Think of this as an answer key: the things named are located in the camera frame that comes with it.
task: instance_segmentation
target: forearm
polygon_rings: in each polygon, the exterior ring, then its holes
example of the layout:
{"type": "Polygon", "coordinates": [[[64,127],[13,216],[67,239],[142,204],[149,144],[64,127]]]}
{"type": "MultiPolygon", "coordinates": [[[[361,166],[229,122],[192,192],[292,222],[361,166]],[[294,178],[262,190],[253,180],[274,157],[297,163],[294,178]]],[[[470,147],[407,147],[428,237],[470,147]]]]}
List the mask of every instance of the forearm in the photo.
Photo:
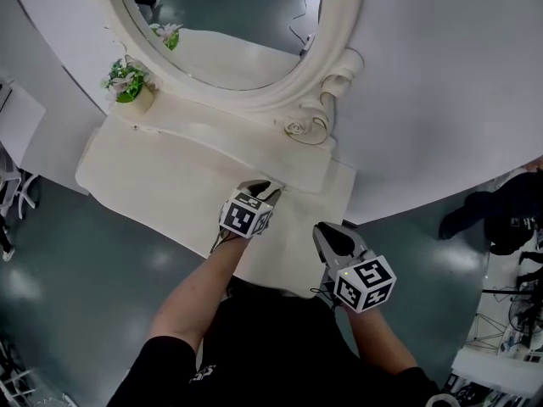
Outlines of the forearm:
{"type": "Polygon", "coordinates": [[[149,336],[178,337],[197,351],[248,244],[243,238],[221,244],[164,302],[149,336]]]}
{"type": "Polygon", "coordinates": [[[361,359],[393,375],[417,366],[413,355],[392,332],[378,309],[361,314],[347,309],[347,314],[361,359]]]}

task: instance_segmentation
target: black sleeve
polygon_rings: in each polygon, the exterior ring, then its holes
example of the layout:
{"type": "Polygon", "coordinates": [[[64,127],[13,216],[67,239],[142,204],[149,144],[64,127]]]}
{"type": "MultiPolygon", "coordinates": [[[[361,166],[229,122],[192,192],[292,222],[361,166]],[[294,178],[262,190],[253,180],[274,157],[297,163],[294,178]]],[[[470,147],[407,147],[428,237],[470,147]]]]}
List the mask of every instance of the black sleeve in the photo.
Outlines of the black sleeve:
{"type": "Polygon", "coordinates": [[[170,407],[196,372],[196,354],[175,337],[154,337],[142,351],[108,407],[170,407]]]}
{"type": "Polygon", "coordinates": [[[439,393],[438,385],[432,382],[420,368],[411,368],[393,377],[395,405],[426,405],[439,393]]]}

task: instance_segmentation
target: flower pot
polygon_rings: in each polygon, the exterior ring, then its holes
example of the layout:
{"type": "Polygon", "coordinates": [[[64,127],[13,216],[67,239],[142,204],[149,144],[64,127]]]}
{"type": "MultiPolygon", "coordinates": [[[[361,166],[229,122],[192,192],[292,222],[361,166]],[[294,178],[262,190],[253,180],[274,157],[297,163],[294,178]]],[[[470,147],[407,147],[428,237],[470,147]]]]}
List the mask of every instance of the flower pot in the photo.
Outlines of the flower pot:
{"type": "Polygon", "coordinates": [[[115,103],[113,113],[127,120],[137,120],[143,117],[147,110],[149,110],[153,100],[153,93],[144,86],[134,101],[130,103],[115,103]]]}

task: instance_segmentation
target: white shoe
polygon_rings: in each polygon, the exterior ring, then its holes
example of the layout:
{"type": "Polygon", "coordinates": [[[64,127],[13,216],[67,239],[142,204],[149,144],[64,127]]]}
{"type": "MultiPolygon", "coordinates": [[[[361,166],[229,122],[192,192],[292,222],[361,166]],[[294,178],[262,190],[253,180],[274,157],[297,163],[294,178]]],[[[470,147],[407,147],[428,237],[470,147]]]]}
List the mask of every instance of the white shoe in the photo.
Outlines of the white shoe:
{"type": "Polygon", "coordinates": [[[159,6],[160,6],[160,0],[156,0],[156,2],[154,2],[154,5],[152,6],[152,8],[157,9],[159,6]]]}
{"type": "Polygon", "coordinates": [[[11,260],[11,257],[14,255],[14,253],[15,253],[15,247],[12,246],[9,252],[3,253],[2,259],[6,262],[9,262],[11,260]]]}

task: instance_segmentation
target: potted plant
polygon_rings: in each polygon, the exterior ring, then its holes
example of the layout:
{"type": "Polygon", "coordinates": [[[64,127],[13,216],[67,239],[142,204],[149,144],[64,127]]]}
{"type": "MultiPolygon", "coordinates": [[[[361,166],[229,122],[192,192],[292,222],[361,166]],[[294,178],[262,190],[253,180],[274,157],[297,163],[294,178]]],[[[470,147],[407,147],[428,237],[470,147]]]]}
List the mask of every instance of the potted plant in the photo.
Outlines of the potted plant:
{"type": "Polygon", "coordinates": [[[141,117],[153,103],[153,93],[148,89],[149,73],[136,62],[117,60],[111,71],[101,80],[108,89],[106,98],[115,106],[115,112],[128,119],[141,117]]]}
{"type": "Polygon", "coordinates": [[[182,25],[178,24],[152,24],[149,26],[156,36],[160,38],[162,43],[166,45],[171,51],[179,43],[179,29],[182,28],[182,25]]]}

